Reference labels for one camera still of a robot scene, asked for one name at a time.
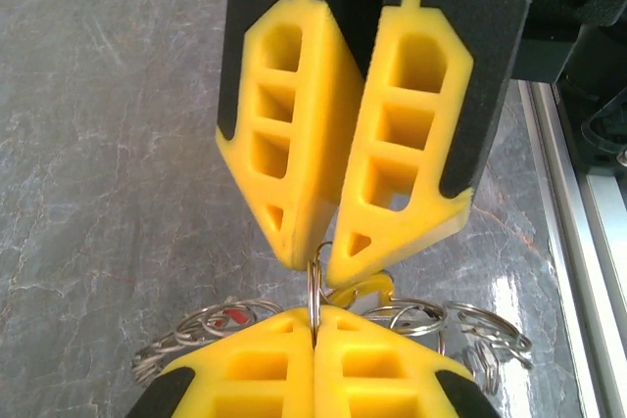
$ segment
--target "metal frame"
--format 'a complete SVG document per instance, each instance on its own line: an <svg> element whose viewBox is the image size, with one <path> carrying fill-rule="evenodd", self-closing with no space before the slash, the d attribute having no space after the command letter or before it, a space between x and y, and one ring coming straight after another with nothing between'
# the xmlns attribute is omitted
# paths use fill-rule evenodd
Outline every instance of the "metal frame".
<svg viewBox="0 0 627 418"><path fill-rule="evenodd" d="M550 227L582 412L587 418L625 418L627 357L566 148L554 91L550 85L539 83L519 82L519 88Z"/></svg>

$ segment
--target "pile of key rings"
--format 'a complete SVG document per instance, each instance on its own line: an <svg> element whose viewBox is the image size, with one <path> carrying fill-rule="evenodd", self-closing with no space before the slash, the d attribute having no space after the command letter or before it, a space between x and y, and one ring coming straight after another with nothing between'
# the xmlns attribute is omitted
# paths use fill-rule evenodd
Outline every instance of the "pile of key rings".
<svg viewBox="0 0 627 418"><path fill-rule="evenodd" d="M315 258L308 264L308 314L314 345L321 306L331 304L350 309L361 293L356 287L348 302L333 302L337 299L334 294L339 292L325 294L322 291L319 252L327 244L318 247ZM134 355L132 373L135 382L148 387L164 367L180 355L210 345L282 311L283 307L274 302L237 301L235 298L201 308ZM488 395L499 391L502 365L506 362L516 359L527 370L533 367L525 357L532 348L526 336L501 316L468 303L449 301L438 305L418 299L388 297L384 305L367 309L360 315L404 337L436 334L436 350L443 355L446 353L447 332L458 327L463 334L472 337L473 342L451 354L451 358L464 364Z"/></svg>

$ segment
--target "yellow plastic part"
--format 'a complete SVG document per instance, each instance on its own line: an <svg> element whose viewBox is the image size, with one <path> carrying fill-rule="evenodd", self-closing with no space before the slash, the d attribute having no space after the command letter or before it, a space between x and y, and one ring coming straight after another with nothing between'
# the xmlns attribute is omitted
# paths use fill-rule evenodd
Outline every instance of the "yellow plastic part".
<svg viewBox="0 0 627 418"><path fill-rule="evenodd" d="M341 287L413 255L467 221L472 190L439 183L473 60L439 9L384 7L326 272ZM396 195L409 197L393 208Z"/></svg>
<svg viewBox="0 0 627 418"><path fill-rule="evenodd" d="M279 0L246 32L235 136L217 144L289 268L305 269L337 209L362 92L325 2Z"/></svg>
<svg viewBox="0 0 627 418"><path fill-rule="evenodd" d="M313 360L316 418L458 418L435 373L472 381L456 361L332 306L322 308Z"/></svg>
<svg viewBox="0 0 627 418"><path fill-rule="evenodd" d="M181 356L162 374L183 366L196 376L173 418L314 416L314 350L306 309L281 313Z"/></svg>
<svg viewBox="0 0 627 418"><path fill-rule="evenodd" d="M351 302L370 294L378 294L378 306L388 305L394 296L394 279L381 271L347 288L336 289L327 296L329 303L346 308Z"/></svg>

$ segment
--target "marble countertop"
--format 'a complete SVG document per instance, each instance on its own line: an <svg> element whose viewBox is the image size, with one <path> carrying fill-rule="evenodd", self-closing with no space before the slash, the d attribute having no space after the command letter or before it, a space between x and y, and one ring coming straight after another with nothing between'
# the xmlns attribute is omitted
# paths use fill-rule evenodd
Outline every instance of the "marble countertop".
<svg viewBox="0 0 627 418"><path fill-rule="evenodd" d="M214 132L226 0L0 0L0 416L118 417L130 359L227 296L305 302ZM534 342L505 417L581 416L520 96L466 228L392 268Z"/></svg>

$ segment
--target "gray marble surface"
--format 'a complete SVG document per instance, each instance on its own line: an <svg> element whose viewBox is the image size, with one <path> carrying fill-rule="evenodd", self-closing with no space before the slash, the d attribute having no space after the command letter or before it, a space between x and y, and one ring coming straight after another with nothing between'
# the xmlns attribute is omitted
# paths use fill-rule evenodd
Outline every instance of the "gray marble surface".
<svg viewBox="0 0 627 418"><path fill-rule="evenodd" d="M132 354L233 295L303 304L214 143L225 0L0 0L0 416L118 417ZM504 417L581 416L519 95L467 227L392 270L535 344Z"/></svg>

